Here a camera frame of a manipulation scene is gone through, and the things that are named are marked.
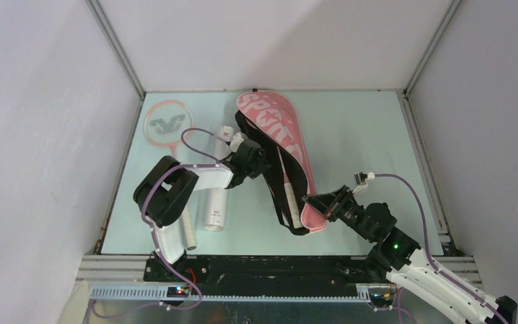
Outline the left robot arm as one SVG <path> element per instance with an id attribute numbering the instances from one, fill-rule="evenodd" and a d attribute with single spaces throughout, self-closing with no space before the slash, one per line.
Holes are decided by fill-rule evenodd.
<path id="1" fill-rule="evenodd" d="M 164 156 L 133 193 L 142 221 L 150 228 L 154 251 L 163 260 L 160 272 L 170 281 L 180 280 L 186 272 L 186 263 L 181 259 L 186 250 L 181 234 L 170 229 L 181 218 L 192 193 L 232 189 L 246 178 L 257 178 L 271 166 L 265 150 L 253 140 L 237 134 L 223 144 L 229 153 L 213 163 L 185 164 Z"/>

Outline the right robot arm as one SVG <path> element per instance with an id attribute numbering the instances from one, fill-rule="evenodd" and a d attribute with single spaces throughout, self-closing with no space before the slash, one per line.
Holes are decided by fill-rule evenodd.
<path id="1" fill-rule="evenodd" d="M 302 200 L 327 221 L 342 221 L 374 245 L 365 259 L 372 281 L 388 280 L 410 291 L 453 323 L 516 323 L 518 304 L 512 298 L 487 294 L 434 259 L 396 227 L 386 203 L 363 206 L 347 186 Z"/>

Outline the pink sport racket bag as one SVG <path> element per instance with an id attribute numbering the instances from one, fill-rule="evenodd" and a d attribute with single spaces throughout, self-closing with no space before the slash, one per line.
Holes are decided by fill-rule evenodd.
<path id="1" fill-rule="evenodd" d="M 270 167 L 262 174 L 280 225 L 295 236 L 320 232 L 327 220 L 302 201 L 316 193 L 299 118 L 291 101 L 272 90 L 245 92 L 236 100 L 235 121 L 264 149 Z"/>

